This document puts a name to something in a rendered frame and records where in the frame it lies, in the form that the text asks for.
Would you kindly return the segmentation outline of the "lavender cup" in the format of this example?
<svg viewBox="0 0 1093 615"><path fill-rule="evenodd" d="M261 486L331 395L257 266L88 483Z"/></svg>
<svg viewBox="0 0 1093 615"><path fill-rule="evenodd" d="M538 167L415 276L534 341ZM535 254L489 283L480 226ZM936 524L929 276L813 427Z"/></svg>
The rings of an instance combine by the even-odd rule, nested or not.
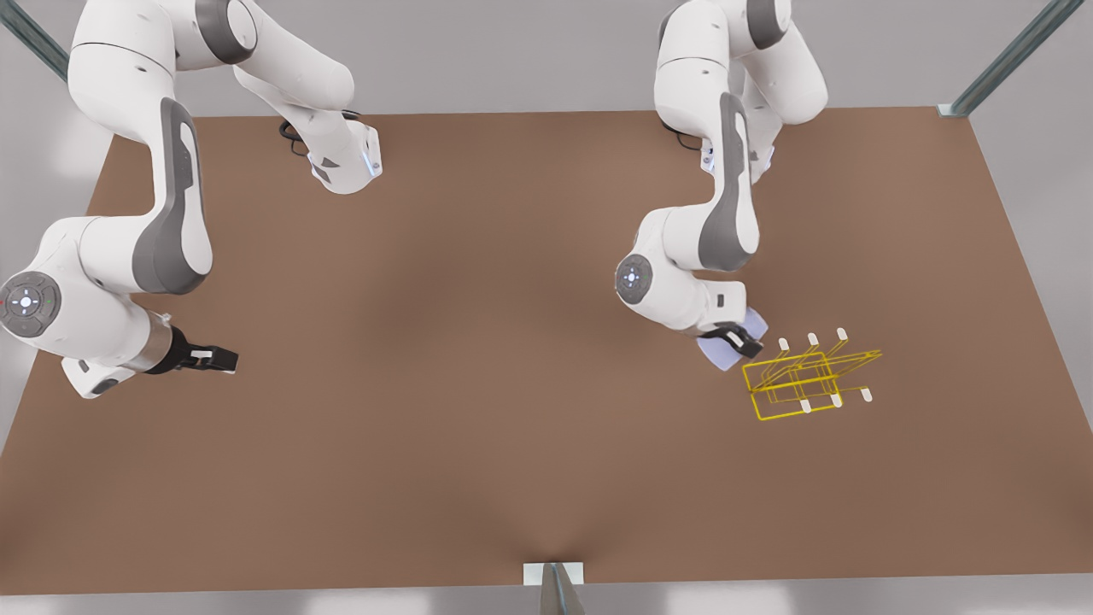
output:
<svg viewBox="0 0 1093 615"><path fill-rule="evenodd" d="M752 307L748 308L743 328L757 340L761 340L766 334L766 331L769 330L768 323ZM722 372L729 370L738 362L750 359L745 355L739 354L733 346L730 346L728 340L722 338L696 338L696 343L700 350L703 351L703 354L705 354L705 357L714 366L717 366L719 370L722 370Z"/></svg>

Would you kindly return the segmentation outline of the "silver frame post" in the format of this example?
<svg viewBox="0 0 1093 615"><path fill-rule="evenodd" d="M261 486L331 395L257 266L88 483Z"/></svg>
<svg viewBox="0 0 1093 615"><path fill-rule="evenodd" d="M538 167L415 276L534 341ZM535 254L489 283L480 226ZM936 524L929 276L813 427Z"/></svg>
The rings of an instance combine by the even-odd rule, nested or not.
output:
<svg viewBox="0 0 1093 615"><path fill-rule="evenodd" d="M1006 46L954 102L936 107L942 118L967 118L979 108L1019 66L1045 43L1085 0L1049 0L1049 3Z"/></svg>
<svg viewBox="0 0 1093 615"><path fill-rule="evenodd" d="M69 52L52 39L15 0L0 0L0 24L12 32L44 66L67 83Z"/></svg>
<svg viewBox="0 0 1093 615"><path fill-rule="evenodd" d="M584 563L522 564L522 584L540 587L538 615L586 615L576 592L584 583Z"/></svg>

